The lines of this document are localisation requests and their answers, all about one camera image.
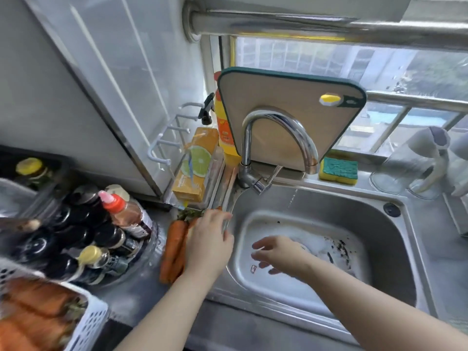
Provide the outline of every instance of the yellow green sponge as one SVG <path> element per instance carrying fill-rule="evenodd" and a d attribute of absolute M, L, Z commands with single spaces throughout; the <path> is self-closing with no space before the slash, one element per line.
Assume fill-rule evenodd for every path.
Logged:
<path fill-rule="evenodd" d="M 320 162 L 319 178 L 355 185 L 358 182 L 358 163 L 356 161 L 324 158 Z"/>

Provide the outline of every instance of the faucet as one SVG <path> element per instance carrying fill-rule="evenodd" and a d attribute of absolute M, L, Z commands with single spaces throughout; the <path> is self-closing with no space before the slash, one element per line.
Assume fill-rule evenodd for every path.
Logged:
<path fill-rule="evenodd" d="M 307 134 L 302 124 L 289 113 L 279 111 L 278 109 L 256 109 L 250 112 L 243 121 L 244 146 L 242 148 L 242 160 L 239 165 L 239 185 L 242 188 L 253 188 L 257 194 L 262 194 L 272 185 L 273 180 L 283 166 L 276 166 L 273 174 L 269 177 L 263 177 L 252 169 L 250 154 L 252 147 L 252 126 L 257 119 L 270 119 L 281 125 L 294 138 L 301 149 L 304 159 L 305 172 L 307 174 L 317 173 L 318 154 L 313 140 Z"/>

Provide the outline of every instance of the lime image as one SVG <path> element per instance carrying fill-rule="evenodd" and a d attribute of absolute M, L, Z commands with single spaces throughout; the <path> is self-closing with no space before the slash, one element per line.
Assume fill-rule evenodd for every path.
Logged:
<path fill-rule="evenodd" d="M 210 167 L 210 161 L 211 161 L 210 152 L 207 149 L 205 149 L 204 147 L 197 146 L 197 145 L 191 146 L 189 148 L 189 150 L 190 150 L 190 152 L 192 154 L 193 174 L 198 176 L 198 177 L 205 177 L 206 173 L 208 171 L 208 168 Z M 180 170 L 182 170 L 182 173 L 185 176 L 190 177 L 188 155 L 184 159 Z"/>

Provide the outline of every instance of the cutting board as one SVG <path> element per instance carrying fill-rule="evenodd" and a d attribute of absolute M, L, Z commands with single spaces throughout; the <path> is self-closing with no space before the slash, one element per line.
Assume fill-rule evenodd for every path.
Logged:
<path fill-rule="evenodd" d="M 321 160 L 367 100 L 366 91 L 351 80 L 242 67 L 223 70 L 218 89 L 240 155 L 244 118 L 255 109 L 275 107 L 302 123 Z M 252 160 L 304 170 L 294 139 L 268 119 L 259 119 L 253 125 Z"/>

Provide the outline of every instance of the hand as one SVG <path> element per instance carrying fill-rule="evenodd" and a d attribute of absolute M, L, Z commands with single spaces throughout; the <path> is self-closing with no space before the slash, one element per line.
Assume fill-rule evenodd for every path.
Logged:
<path fill-rule="evenodd" d="M 252 258 L 260 261 L 258 266 L 261 269 L 272 265 L 268 271 L 271 275 L 284 272 L 300 280 L 307 275 L 308 263 L 315 258 L 286 236 L 267 236 L 254 242 L 252 248 L 260 249 L 252 253 Z"/>
<path fill-rule="evenodd" d="M 221 231 L 223 221 L 231 217 L 231 213 L 209 210 L 198 219 L 187 240 L 184 273 L 196 274 L 214 283 L 233 251 L 234 236 Z"/>

